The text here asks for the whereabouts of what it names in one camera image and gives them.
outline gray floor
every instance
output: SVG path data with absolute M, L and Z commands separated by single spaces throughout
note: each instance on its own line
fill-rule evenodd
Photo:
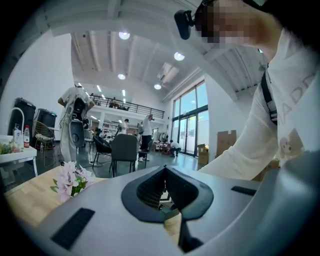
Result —
M 55 150 L 49 150 L 47 151 L 47 157 L 45 158 L 45 165 L 50 165 L 48 167 L 44 167 L 44 158 L 43 155 L 40 154 L 38 151 L 38 156 L 36 159 L 36 167 L 38 175 L 43 174 L 44 172 L 53 169 L 54 167 L 57 167 L 60 165 L 59 158 L 58 158 L 58 151 L 59 151 L 59 143 L 57 143 Z M 94 160 L 96 151 L 91 151 L 91 154 L 89 154 L 89 145 L 86 146 L 86 148 L 80 148 L 77 154 L 77 162 L 82 166 L 85 167 L 88 171 L 93 172 L 93 176 L 96 176 L 98 178 L 112 178 L 112 172 L 109 173 L 109 167 L 111 163 L 111 157 L 110 156 L 104 156 L 101 155 L 99 157 L 99 162 L 102 164 L 100 167 L 94 167 L 92 168 L 92 164 L 90 161 Z M 188 156 L 179 154 L 175 158 L 170 157 L 169 155 L 163 155 L 160 152 L 151 152 L 148 155 L 148 158 L 150 161 L 146 163 L 146 168 L 149 167 L 155 167 L 155 166 L 163 166 L 163 165 L 170 165 L 170 166 L 181 166 L 186 169 L 190 170 L 199 170 L 203 165 L 198 164 L 198 159 Z M 117 176 L 125 175 L 129 173 L 129 162 L 118 162 L 117 163 Z M 145 168 L 144 162 L 139 162 L 138 169 L 142 170 Z M 23 167 L 14 170 L 13 175 L 11 175 L 12 181 L 5 187 L 6 190 L 10 190 L 30 179 L 35 177 L 35 173 L 33 170 L 33 166 L 25 163 Z

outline wooden tabletop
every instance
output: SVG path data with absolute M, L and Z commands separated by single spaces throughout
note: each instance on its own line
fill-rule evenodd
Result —
M 46 171 L 4 194 L 17 218 L 36 228 L 52 210 L 62 204 L 58 193 L 50 189 L 50 186 L 54 186 L 53 178 L 60 168 L 61 166 L 58 166 Z M 95 178 L 94 182 L 103 180 L 105 178 Z M 176 243 L 179 239 L 180 223 L 180 214 L 164 223 L 164 228 Z

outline indoor room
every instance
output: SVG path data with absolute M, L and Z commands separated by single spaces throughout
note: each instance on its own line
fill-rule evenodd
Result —
M 0 181 L 22 236 L 52 255 L 259 255 L 271 219 L 298 225 L 289 202 L 320 194 L 320 62 L 279 6 L 35 7 L 0 67 Z

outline balcony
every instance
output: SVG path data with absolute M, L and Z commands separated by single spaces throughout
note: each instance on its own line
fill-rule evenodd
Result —
M 142 115 L 152 114 L 154 118 L 163 119 L 164 111 L 154 109 L 147 106 L 137 105 L 130 102 L 124 102 L 118 99 L 102 98 L 100 96 L 90 96 L 96 106 L 128 111 L 129 113 L 137 113 Z

